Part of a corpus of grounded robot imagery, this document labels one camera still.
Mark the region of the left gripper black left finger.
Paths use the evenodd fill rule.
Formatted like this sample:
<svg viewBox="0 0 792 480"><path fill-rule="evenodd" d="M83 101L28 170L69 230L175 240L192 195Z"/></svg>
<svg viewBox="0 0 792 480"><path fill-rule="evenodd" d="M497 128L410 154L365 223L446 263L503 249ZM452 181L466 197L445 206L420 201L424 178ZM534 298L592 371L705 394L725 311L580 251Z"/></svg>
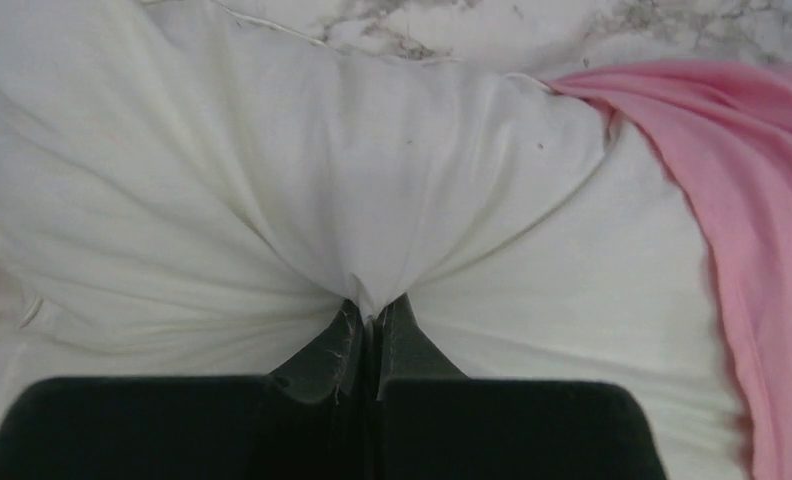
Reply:
<svg viewBox="0 0 792 480"><path fill-rule="evenodd" d="M38 382L0 425L0 479L359 479L363 343L345 302L264 376Z"/></svg>

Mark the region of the white pillow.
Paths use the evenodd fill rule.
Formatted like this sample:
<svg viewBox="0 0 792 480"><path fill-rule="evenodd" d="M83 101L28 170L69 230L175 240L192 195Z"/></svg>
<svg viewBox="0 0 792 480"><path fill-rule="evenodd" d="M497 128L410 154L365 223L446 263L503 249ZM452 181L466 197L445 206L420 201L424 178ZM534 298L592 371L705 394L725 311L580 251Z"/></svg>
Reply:
<svg viewBox="0 0 792 480"><path fill-rule="evenodd" d="M268 372L407 295L466 374L628 389L745 479L708 246L628 117L215 1L0 1L0 420L55 376Z"/></svg>

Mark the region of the pink floral pillowcase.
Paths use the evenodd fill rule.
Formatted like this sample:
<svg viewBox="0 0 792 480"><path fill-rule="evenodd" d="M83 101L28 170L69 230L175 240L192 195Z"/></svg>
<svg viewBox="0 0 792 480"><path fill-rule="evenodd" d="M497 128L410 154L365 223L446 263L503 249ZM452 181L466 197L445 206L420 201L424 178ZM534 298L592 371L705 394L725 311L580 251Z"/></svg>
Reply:
<svg viewBox="0 0 792 480"><path fill-rule="evenodd" d="M753 475L792 479L792 64L665 60L552 82L651 139L711 247Z"/></svg>

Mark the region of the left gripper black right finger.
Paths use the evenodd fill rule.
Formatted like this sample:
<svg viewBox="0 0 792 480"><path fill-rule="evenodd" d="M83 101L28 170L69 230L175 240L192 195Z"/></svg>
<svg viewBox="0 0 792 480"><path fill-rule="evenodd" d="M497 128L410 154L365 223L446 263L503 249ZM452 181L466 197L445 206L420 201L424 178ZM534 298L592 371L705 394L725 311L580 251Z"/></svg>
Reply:
<svg viewBox="0 0 792 480"><path fill-rule="evenodd" d="M424 334L407 297L372 323L378 479L662 479L649 423L625 389L475 379Z"/></svg>

